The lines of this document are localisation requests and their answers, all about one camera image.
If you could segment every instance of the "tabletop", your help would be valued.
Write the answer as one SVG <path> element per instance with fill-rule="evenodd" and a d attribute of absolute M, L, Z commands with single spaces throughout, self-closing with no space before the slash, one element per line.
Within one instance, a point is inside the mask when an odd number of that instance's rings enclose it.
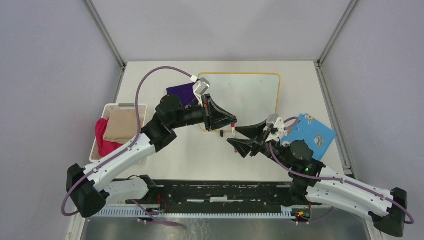
<path fill-rule="evenodd" d="M 140 80 L 152 69 L 171 66 L 198 76 L 202 72 L 277 73 L 281 76 L 277 113 L 283 118 L 308 113 L 331 128 L 329 115 L 313 61 L 174 61 L 129 62 L 116 103 L 134 103 Z M 144 82 L 138 102 L 147 104 L 150 121 L 166 88 L 190 83 L 187 76 L 172 70 L 153 73 Z M 242 158 L 219 133 L 204 132 L 199 126 L 175 129 L 177 138 L 160 152 L 141 160 L 119 177 L 149 175 L 163 180 L 289 181 L 288 173 L 272 160 L 258 154 Z M 321 160 L 343 174 L 335 140 Z"/>

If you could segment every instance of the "beige cloth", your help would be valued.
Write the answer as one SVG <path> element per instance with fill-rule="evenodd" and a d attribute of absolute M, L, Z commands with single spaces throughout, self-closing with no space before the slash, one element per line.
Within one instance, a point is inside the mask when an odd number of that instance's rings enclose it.
<path fill-rule="evenodd" d="M 144 119 L 140 117 L 141 126 Z M 111 111 L 103 140 L 126 144 L 137 134 L 136 110 Z"/>

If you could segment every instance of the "whiteboard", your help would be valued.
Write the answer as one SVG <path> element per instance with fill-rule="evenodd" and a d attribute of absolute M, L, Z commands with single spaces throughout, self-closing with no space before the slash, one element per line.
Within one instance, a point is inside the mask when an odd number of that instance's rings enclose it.
<path fill-rule="evenodd" d="M 281 77 L 277 73 L 202 72 L 198 76 L 209 81 L 213 101 L 237 117 L 236 126 L 263 122 L 278 108 Z M 231 131 L 231 126 L 221 128 Z"/>

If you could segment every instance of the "plastic basket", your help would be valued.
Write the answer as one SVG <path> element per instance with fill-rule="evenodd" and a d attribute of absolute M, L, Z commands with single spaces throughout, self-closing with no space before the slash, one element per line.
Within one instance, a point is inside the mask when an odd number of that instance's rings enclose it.
<path fill-rule="evenodd" d="M 134 103 L 111 103 L 104 106 L 103 114 L 101 115 L 102 119 L 108 119 L 111 115 L 111 112 L 114 111 L 121 111 L 121 110 L 130 110 L 130 109 L 136 109 Z M 141 126 L 144 127 L 145 125 L 145 119 L 147 114 L 147 105 L 146 104 L 138 104 L 138 113 L 141 118 L 143 118 L 143 122 L 141 123 Z M 90 154 L 90 162 L 94 163 L 98 160 L 102 159 L 102 157 L 99 154 L 99 147 L 97 146 L 97 139 L 94 138 L 93 147 L 91 148 L 91 154 Z"/>

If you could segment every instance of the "white wall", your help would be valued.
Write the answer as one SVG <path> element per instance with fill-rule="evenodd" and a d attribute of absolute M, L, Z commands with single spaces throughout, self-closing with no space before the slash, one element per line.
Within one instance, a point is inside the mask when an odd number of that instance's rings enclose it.
<path fill-rule="evenodd" d="M 67 169 L 119 69 L 82 1 L 0 1 L 0 239 L 65 237 Z"/>
<path fill-rule="evenodd" d="M 360 1 L 323 66 L 359 179 L 408 192 L 405 240 L 424 228 L 423 12 L 420 0 Z"/>
<path fill-rule="evenodd" d="M 317 60 L 349 0 L 93 0 L 125 61 Z"/>

